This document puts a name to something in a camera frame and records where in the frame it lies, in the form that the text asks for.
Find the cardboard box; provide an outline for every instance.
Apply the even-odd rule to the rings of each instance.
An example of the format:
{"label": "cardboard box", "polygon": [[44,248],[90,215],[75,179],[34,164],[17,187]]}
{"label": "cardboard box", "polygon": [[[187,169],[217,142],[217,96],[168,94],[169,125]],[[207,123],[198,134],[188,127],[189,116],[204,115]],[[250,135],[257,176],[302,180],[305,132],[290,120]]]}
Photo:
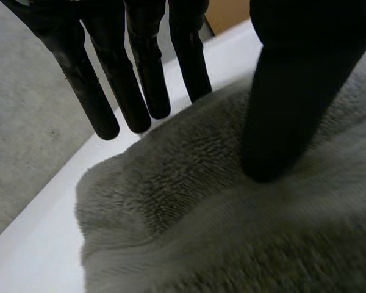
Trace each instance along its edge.
{"label": "cardboard box", "polygon": [[206,20],[215,35],[249,18],[249,0],[210,0]]}

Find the concrete floor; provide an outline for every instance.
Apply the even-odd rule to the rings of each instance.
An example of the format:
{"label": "concrete floor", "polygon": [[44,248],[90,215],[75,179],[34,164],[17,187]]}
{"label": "concrete floor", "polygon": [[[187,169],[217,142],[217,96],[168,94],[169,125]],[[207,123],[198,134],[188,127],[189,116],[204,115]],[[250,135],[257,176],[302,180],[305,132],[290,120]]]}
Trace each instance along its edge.
{"label": "concrete floor", "polygon": [[[167,19],[158,36],[163,62],[175,57]],[[205,26],[202,39],[211,36]],[[116,108],[89,38],[86,48]],[[92,134],[52,55],[0,3],[0,233]]]}

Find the gray towel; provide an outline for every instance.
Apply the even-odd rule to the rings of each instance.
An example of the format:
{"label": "gray towel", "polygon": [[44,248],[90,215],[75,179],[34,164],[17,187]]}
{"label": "gray towel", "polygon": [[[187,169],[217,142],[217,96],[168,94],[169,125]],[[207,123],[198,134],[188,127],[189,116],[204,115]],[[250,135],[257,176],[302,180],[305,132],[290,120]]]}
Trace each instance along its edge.
{"label": "gray towel", "polygon": [[366,55],[272,184],[240,167],[250,80],[84,175],[87,292],[366,292]]}

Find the black glove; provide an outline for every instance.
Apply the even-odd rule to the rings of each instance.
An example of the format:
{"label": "black glove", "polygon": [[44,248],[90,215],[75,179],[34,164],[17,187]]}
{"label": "black glove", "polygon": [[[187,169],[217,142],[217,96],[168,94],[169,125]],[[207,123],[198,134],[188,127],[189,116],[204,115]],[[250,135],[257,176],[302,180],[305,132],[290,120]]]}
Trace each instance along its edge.
{"label": "black glove", "polygon": [[[136,133],[145,132],[151,126],[149,113],[156,119],[170,114],[161,52],[156,40],[165,12],[165,0],[125,2],[130,42],[148,108],[124,48],[123,0],[1,1],[53,53],[101,138],[116,137],[119,126],[85,52],[84,29],[79,20],[91,35],[99,61],[129,128]],[[192,101],[211,92],[203,46],[198,37],[208,4],[208,0],[190,3],[170,1],[172,41]]]}
{"label": "black glove", "polygon": [[248,105],[242,167],[266,182],[304,153],[366,51],[366,0],[251,0],[251,17],[264,47]]}

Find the white table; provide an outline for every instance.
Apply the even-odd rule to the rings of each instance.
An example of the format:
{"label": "white table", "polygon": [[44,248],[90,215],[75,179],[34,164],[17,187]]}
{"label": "white table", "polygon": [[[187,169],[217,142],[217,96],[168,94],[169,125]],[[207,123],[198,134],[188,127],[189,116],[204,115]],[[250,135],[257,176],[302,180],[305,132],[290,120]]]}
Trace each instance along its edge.
{"label": "white table", "polygon": [[[205,44],[207,69],[217,89],[254,69],[261,44],[250,21]],[[177,60],[164,66],[172,114],[190,104]],[[75,187],[85,171],[122,153],[139,137],[116,112],[120,135],[93,135],[0,235],[0,293],[84,292],[82,236],[74,216]]]}

